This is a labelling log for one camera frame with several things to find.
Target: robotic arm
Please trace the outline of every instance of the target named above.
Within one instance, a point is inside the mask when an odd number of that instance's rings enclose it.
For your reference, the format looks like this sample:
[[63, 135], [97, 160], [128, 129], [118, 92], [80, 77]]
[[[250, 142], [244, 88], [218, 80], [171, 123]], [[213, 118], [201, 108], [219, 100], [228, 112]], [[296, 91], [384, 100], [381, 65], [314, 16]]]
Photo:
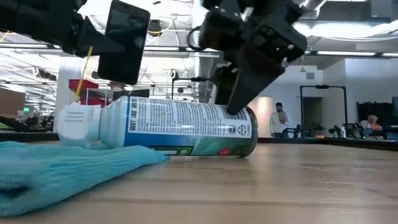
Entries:
[[[219, 50], [231, 62], [218, 68], [211, 78], [218, 87], [215, 103], [227, 105], [228, 112], [236, 114], [283, 74], [287, 64], [307, 48], [306, 38], [292, 24], [307, 9], [316, 9], [325, 1], [203, 0], [209, 12], [196, 29], [200, 30], [200, 47], [192, 49]], [[85, 3], [2, 0], [0, 28], [59, 45], [64, 52], [79, 57], [86, 56], [90, 46], [93, 55], [125, 52], [123, 44], [98, 32], [88, 18], [77, 13]]]

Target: desk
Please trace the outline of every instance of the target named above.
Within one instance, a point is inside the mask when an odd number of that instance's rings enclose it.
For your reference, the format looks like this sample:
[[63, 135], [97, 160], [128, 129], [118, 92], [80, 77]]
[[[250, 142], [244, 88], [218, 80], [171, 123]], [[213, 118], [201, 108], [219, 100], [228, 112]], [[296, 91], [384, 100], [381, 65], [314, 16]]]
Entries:
[[247, 159], [174, 157], [0, 223], [396, 223], [397, 161], [304, 144], [260, 144]]

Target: white spray cap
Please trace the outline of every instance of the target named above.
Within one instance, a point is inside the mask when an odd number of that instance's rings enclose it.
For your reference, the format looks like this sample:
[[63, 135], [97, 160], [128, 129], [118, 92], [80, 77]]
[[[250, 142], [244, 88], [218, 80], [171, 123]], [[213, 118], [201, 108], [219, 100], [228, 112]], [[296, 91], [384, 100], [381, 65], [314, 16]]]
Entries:
[[89, 148], [93, 141], [98, 141], [101, 110], [101, 105], [66, 105], [61, 110], [57, 123], [61, 143], [66, 146]]

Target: ceiling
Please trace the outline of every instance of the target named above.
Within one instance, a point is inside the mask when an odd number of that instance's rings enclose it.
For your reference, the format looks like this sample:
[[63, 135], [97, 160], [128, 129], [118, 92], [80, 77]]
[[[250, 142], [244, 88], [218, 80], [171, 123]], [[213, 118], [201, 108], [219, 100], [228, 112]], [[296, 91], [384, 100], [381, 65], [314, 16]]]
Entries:
[[[147, 36], [147, 47], [138, 83], [140, 86], [162, 86], [156, 88], [152, 94], [159, 97], [170, 95], [171, 70], [177, 71], [180, 77], [190, 78], [198, 75], [208, 77], [217, 65], [225, 63], [218, 52], [197, 54], [171, 49], [179, 46], [186, 47], [187, 32], [203, 21], [206, 10], [200, 6], [199, 1], [161, 0], [161, 3], [156, 5], [153, 4], [155, 1], [148, 0], [124, 1], [148, 10], [151, 13], [151, 19], [161, 20], [162, 35], [160, 37]], [[321, 8], [317, 20], [302, 19], [294, 24], [299, 32], [307, 36], [308, 49], [398, 52], [396, 33], [394, 30], [389, 30], [392, 29], [393, 24], [389, 24], [391, 25], [388, 27], [389, 29], [386, 27], [377, 31], [373, 29], [377, 25], [388, 24], [395, 20], [398, 13], [394, 12], [398, 12], [398, 4], [394, 0], [357, 1], [328, 1]], [[88, 16], [96, 29], [104, 32], [110, 2], [111, 0], [88, 0], [86, 5], [79, 10], [79, 13]], [[384, 4], [384, 10], [376, 10], [378, 4]], [[11, 48], [0, 46], [0, 85], [25, 91], [28, 97], [38, 97], [43, 101], [51, 102], [51, 105], [54, 104], [57, 84], [37, 77], [37, 69], [41, 68], [57, 76], [61, 61], [60, 56], [66, 56], [66, 54], [60, 49], [48, 49], [47, 46], [42, 49], [39, 45], [24, 46], [22, 44], [45, 43], [19, 34], [4, 36], [0, 33], [0, 39], [2, 37], [4, 38], [0, 45], [18, 45]], [[308, 55], [294, 61], [292, 65], [316, 65], [321, 70], [343, 58], [344, 56]], [[105, 88], [108, 83], [106, 80], [95, 80], [91, 77], [91, 73], [97, 67], [98, 58], [91, 57], [88, 61], [85, 78], [93, 80], [103, 86], [102, 88]], [[18, 85], [7, 84], [6, 82], [18, 83]], [[211, 96], [212, 85], [210, 84], [197, 85], [180, 81], [178, 85], [191, 85], [193, 87], [184, 92], [182, 98], [197, 100], [197, 96], [202, 96], [205, 97], [204, 100], [206, 101]]]

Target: man in white shirt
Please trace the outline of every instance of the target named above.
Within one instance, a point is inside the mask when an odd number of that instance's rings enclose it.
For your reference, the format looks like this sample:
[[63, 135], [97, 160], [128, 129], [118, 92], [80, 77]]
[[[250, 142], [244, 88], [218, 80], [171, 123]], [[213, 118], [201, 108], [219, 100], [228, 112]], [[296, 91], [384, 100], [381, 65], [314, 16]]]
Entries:
[[282, 103], [276, 103], [276, 111], [271, 114], [269, 119], [269, 130], [274, 138], [289, 138], [289, 134], [284, 130], [290, 123], [289, 116], [283, 110]]

